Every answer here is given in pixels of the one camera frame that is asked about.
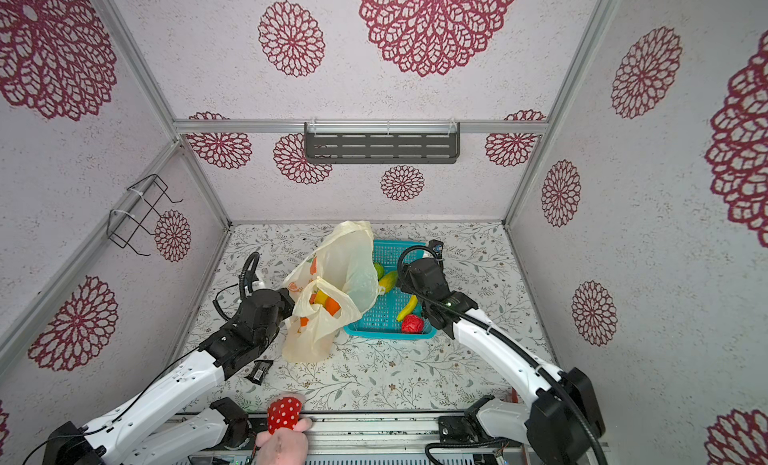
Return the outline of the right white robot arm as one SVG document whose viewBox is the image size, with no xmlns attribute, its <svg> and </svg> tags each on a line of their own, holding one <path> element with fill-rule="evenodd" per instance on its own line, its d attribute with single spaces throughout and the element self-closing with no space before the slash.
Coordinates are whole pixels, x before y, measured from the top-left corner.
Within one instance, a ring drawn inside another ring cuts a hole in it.
<svg viewBox="0 0 768 465">
<path fill-rule="evenodd" d="M 450 289 L 441 259 L 399 259 L 397 274 L 397 286 L 419 299 L 432 327 L 480 356 L 522 400 L 525 412 L 498 399 L 476 409 L 474 419 L 487 436 L 529 445 L 546 464 L 575 464 L 588 452 L 597 463 L 608 462 L 600 444 L 605 424 L 583 372 L 564 372 L 498 328 L 473 299 Z"/>
</svg>

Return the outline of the yellow banana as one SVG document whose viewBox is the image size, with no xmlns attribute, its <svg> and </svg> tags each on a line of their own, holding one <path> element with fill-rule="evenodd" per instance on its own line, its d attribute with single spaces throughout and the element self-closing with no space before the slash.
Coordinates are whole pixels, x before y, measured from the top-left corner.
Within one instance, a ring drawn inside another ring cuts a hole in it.
<svg viewBox="0 0 768 465">
<path fill-rule="evenodd" d="M 403 322 L 409 315 L 411 315 L 418 306 L 419 299 L 415 295 L 411 295 L 406 306 L 399 312 L 396 320 Z"/>
</svg>

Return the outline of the red strawberry fruit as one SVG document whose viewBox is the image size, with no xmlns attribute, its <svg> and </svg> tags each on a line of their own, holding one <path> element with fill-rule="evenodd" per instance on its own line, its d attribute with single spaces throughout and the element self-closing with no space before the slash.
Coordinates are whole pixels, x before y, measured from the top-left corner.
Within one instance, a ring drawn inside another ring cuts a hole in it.
<svg viewBox="0 0 768 465">
<path fill-rule="evenodd" d="M 420 335 L 425 328 L 424 320 L 417 315 L 406 316 L 401 323 L 401 332 L 409 335 Z"/>
</svg>

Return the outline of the green mango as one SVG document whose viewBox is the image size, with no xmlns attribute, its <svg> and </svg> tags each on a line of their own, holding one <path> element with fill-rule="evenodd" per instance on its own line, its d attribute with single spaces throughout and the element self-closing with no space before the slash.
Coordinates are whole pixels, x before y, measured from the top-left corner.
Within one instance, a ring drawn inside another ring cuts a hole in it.
<svg viewBox="0 0 768 465">
<path fill-rule="evenodd" d="M 396 270 L 386 273 L 378 282 L 378 294 L 386 295 L 397 285 L 398 272 Z"/>
</svg>

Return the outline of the cream plastic bag orange print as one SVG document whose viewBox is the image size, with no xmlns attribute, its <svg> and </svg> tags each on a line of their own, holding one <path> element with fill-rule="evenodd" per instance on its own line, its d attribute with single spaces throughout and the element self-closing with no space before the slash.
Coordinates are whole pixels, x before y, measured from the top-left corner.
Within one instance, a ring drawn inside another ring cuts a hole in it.
<svg viewBox="0 0 768 465">
<path fill-rule="evenodd" d="M 336 335 L 373 307 L 378 297 L 373 247 L 368 222 L 343 222 L 283 281 L 282 287 L 295 301 L 293 314 L 286 320 L 285 361 L 326 360 Z M 334 317 L 323 307 L 328 298 L 341 306 Z"/>
</svg>

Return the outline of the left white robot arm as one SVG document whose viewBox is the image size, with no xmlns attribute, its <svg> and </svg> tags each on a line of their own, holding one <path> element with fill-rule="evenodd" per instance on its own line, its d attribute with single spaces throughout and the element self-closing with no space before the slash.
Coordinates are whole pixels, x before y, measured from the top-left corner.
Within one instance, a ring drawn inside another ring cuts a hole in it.
<svg viewBox="0 0 768 465">
<path fill-rule="evenodd" d="M 294 305 L 285 288 L 247 295 L 227 323 L 134 398 L 85 425 L 67 422 L 54 430 L 44 445 L 44 463 L 173 464 L 211 447 L 247 444 L 249 415 L 229 398 L 166 430 L 160 427 L 260 358 Z"/>
</svg>

